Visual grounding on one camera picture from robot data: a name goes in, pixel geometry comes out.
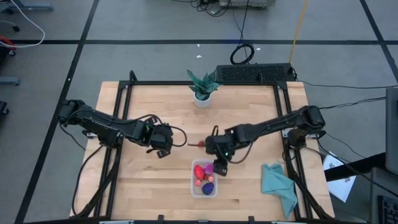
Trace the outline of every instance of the white pot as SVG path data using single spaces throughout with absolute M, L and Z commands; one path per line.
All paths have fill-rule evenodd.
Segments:
M 210 93 L 210 96 L 207 100 L 198 100 L 197 96 L 195 96 L 195 93 L 193 93 L 193 100 L 195 100 L 195 104 L 200 107 L 200 108 L 206 108 L 210 105 L 211 102 L 211 96 L 213 93 Z

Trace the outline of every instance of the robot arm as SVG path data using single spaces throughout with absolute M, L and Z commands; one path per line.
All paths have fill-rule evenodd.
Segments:
M 65 127 L 80 125 L 95 133 L 100 143 L 107 147 L 118 147 L 118 139 L 126 138 L 140 146 L 151 146 L 158 150 L 159 158 L 169 155 L 173 144 L 171 127 L 168 124 L 154 125 L 157 122 L 155 115 L 149 114 L 145 117 L 149 119 L 145 121 L 140 120 L 144 117 L 131 120 L 118 119 L 94 110 L 81 100 L 65 100 L 58 120 Z
M 206 153 L 217 156 L 214 161 L 215 172 L 226 176 L 227 164 L 235 155 L 235 151 L 248 147 L 257 138 L 283 129 L 295 128 L 289 131 L 287 140 L 290 146 L 301 148 L 305 145 L 305 136 L 308 133 L 318 133 L 324 125 L 325 121 L 318 107 L 303 106 L 285 116 L 259 124 L 239 124 L 228 128 L 222 136 L 217 135 L 218 127 L 215 126 L 212 135 L 205 139 Z

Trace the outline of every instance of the potted plant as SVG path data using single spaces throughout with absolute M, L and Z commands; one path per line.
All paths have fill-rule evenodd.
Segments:
M 216 71 L 203 77 L 203 80 L 196 77 L 191 71 L 187 70 L 188 76 L 193 81 L 193 86 L 189 88 L 193 91 L 195 104 L 200 108 L 206 108 L 210 105 L 211 95 L 220 86 L 216 80 Z

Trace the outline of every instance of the white paper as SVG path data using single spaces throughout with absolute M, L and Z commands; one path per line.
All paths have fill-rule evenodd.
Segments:
M 327 155 L 326 158 L 323 160 L 323 170 L 328 170 L 341 165 L 343 165 L 343 163 L 335 159 L 331 155 Z M 355 177 L 356 176 L 352 176 L 345 179 L 328 182 L 329 192 L 345 203 L 347 201 L 349 193 L 351 192 L 351 188 L 353 187 Z

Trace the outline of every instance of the purple ball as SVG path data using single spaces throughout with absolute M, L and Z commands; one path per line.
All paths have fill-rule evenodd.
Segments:
M 214 184 L 213 183 L 207 183 L 201 188 L 201 191 L 205 195 L 209 195 L 209 194 L 211 194 L 213 192 L 213 189 L 214 189 Z
M 214 166 L 213 164 L 206 164 L 203 166 L 203 170 L 205 171 L 206 175 L 211 175 L 213 174 Z

